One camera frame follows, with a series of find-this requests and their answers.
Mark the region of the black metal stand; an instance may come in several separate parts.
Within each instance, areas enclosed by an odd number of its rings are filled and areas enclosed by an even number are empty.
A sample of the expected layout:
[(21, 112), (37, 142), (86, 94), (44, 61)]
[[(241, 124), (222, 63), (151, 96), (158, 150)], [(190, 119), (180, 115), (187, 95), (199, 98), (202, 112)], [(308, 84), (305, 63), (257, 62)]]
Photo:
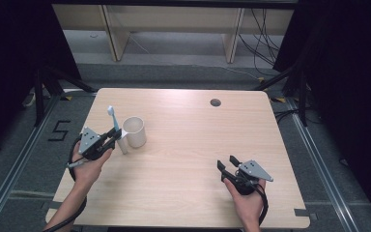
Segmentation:
[(87, 93), (96, 93), (97, 89), (85, 84), (80, 78), (76, 78), (61, 70), (50, 66), (42, 66), (35, 72), (34, 90), (36, 105), (36, 122), (39, 125), (44, 118), (45, 108), (43, 103), (43, 89), (46, 89), (51, 96), (60, 97), (65, 91), (61, 87), (59, 80), (64, 79), (68, 83), (82, 89)]
[(285, 84), (282, 88), (282, 94), (284, 97), (292, 97), (293, 95), (296, 95), (299, 98), (300, 121), (306, 127), (306, 76), (300, 68), (297, 68), (296, 66), (288, 68), (286, 71), (255, 87), (254, 91), (263, 91), (283, 79), (285, 79)]

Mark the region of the grey tape piece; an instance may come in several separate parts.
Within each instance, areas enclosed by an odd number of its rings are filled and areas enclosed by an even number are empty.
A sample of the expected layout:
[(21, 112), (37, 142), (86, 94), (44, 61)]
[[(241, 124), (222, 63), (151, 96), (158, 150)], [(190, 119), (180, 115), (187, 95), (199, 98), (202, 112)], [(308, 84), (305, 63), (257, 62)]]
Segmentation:
[(294, 209), (296, 217), (308, 217), (310, 220), (318, 220), (315, 213), (309, 213), (306, 209)]
[(62, 205), (62, 203), (57, 202), (57, 201), (43, 202), (43, 204), (41, 205), (41, 208), (43, 210), (59, 209), (61, 205)]

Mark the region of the light blue toothbrush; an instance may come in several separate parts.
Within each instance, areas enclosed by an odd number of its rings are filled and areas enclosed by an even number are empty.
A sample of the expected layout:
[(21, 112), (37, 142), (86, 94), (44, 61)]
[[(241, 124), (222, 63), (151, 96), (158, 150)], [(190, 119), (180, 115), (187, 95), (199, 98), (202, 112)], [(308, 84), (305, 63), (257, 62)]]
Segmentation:
[(112, 121), (113, 121), (113, 127), (115, 129), (115, 131), (118, 131), (120, 129), (119, 127), (119, 124), (118, 124), (118, 121), (117, 121), (117, 118), (115, 116), (115, 111), (114, 111), (114, 108), (112, 105), (109, 105), (107, 107), (107, 113), (108, 115), (112, 118)]

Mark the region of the aluminium floor rail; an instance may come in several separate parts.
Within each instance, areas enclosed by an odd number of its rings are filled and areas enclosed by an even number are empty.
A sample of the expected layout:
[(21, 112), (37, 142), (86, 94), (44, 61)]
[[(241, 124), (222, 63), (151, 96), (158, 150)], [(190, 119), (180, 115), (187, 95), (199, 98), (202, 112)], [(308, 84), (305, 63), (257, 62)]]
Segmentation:
[(43, 116), (41, 120), (31, 130), (27, 140), (22, 146), (22, 149), (17, 154), (17, 157), (14, 160), (11, 169), (5, 176), (5, 179), (0, 186), (0, 214), (14, 188), (14, 185), (19, 179), (19, 176), (21, 175), (24, 167), (26, 166), (27, 161), (30, 159), (32, 150), (35, 148), (37, 140), (41, 136), (49, 116), (51, 115), (54, 107), (59, 100), (60, 97), (55, 96), (51, 97), (50, 100), (47, 102), (47, 105), (43, 108)]
[(318, 176), (321, 179), (321, 182), (328, 195), (329, 201), (334, 211), (336, 212), (344, 231), (345, 232), (360, 232), (357, 226), (356, 220), (348, 204), (346, 203), (332, 175), (328, 171), (328, 167), (322, 158), (320, 150), (318, 149), (312, 135), (310, 134), (308, 126), (305, 124), (306, 120), (301, 119), (298, 113), (295, 113), (293, 115), (293, 120), (299, 131), (300, 137), (306, 147), (306, 150), (310, 158), (312, 159), (312, 162), (315, 166)]

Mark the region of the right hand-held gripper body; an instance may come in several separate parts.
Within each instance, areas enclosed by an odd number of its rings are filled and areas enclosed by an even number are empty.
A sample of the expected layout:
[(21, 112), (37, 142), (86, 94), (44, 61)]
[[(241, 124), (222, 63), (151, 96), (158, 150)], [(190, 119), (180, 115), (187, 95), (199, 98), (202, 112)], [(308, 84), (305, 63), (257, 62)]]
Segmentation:
[(273, 177), (255, 160), (242, 162), (233, 174), (231, 183), (241, 195), (249, 195), (258, 188), (259, 180), (272, 182)]

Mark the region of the person's left hand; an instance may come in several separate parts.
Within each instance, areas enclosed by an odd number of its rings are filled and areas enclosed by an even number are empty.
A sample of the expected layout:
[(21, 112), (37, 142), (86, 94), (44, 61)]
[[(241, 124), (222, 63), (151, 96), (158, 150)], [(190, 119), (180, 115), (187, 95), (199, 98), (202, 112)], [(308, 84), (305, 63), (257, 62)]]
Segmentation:
[(86, 160), (75, 167), (75, 185), (80, 189), (89, 189), (100, 176), (103, 165), (111, 157), (113, 150), (108, 149), (99, 159)]

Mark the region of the person's right hand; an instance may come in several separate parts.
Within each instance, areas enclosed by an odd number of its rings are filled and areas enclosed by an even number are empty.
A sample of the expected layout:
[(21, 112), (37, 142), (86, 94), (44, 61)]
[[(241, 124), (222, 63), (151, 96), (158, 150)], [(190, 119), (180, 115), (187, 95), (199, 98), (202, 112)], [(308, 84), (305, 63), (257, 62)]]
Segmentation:
[(223, 183), (230, 192), (237, 215), (244, 226), (259, 225), (260, 215), (264, 208), (262, 196), (258, 191), (249, 195), (241, 195), (230, 180), (224, 179)]

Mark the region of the black curtain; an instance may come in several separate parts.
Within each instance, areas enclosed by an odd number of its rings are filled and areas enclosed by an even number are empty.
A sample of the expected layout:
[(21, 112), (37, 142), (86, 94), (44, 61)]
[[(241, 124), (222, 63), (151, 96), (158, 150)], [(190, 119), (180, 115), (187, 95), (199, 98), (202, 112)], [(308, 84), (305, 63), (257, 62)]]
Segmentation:
[(0, 0), (0, 137), (41, 68), (80, 73), (51, 0)]
[(371, 0), (298, 0), (274, 68), (299, 57), (325, 13), (332, 13), (317, 59), (305, 75), (319, 112), (371, 202)]

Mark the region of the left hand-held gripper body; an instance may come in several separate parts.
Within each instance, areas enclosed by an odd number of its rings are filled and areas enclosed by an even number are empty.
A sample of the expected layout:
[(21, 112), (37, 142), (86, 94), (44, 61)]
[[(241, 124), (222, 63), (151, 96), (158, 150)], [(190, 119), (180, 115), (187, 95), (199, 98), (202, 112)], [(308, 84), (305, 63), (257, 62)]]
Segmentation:
[(87, 160), (97, 160), (107, 151), (104, 144), (109, 139), (85, 127), (80, 136), (78, 153)]

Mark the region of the wooden shelf unit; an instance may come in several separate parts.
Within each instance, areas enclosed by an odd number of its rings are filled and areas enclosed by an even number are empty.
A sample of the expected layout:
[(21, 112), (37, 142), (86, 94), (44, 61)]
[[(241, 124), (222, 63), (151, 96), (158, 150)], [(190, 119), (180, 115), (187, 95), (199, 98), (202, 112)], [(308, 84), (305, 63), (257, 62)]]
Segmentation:
[(225, 59), (236, 56), (239, 34), (283, 36), (291, 10), (54, 4), (64, 30), (103, 31), (112, 59), (122, 59), (132, 32), (213, 33), (222, 36)]

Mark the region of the white cup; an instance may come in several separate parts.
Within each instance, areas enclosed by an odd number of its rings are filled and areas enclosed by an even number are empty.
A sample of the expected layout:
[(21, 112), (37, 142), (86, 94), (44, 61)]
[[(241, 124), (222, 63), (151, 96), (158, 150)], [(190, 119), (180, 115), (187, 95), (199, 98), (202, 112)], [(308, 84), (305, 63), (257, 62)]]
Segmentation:
[(131, 148), (140, 148), (147, 142), (145, 123), (142, 118), (132, 116), (127, 118), (122, 127), (122, 135), (118, 145), (123, 154), (128, 152), (127, 144)]

